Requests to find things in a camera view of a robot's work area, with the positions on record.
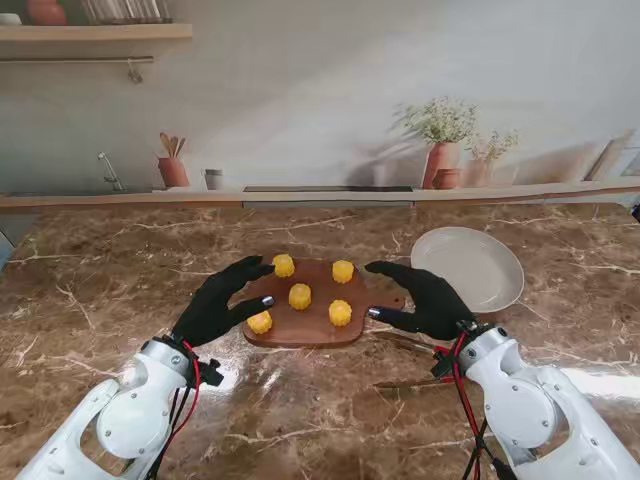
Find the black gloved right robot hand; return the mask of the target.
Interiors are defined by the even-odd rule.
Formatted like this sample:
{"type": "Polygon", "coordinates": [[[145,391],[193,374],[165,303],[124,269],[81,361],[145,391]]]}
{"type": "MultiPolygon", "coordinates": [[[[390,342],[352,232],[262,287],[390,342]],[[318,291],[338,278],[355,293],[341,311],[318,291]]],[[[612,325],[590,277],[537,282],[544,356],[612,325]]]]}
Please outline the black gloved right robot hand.
{"type": "Polygon", "coordinates": [[[415,306],[413,313],[373,306],[368,315],[374,320],[442,341],[457,338],[458,324],[475,321],[474,314],[453,287],[430,271],[387,261],[371,262],[365,269],[393,279],[409,292],[415,306]]]}

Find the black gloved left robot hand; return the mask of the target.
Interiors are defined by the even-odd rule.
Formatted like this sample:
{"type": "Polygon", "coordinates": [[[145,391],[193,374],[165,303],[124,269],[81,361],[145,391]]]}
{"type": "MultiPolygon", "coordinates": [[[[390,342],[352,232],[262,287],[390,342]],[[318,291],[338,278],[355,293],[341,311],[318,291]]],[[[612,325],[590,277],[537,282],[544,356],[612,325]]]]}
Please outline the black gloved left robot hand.
{"type": "Polygon", "coordinates": [[[275,267],[263,264],[262,259],[262,256],[248,256],[210,275],[193,295],[171,336],[180,344],[186,341],[191,347],[199,347],[268,310],[275,303],[269,295],[244,300],[232,308],[228,306],[231,297],[249,282],[274,272],[275,267]]]}

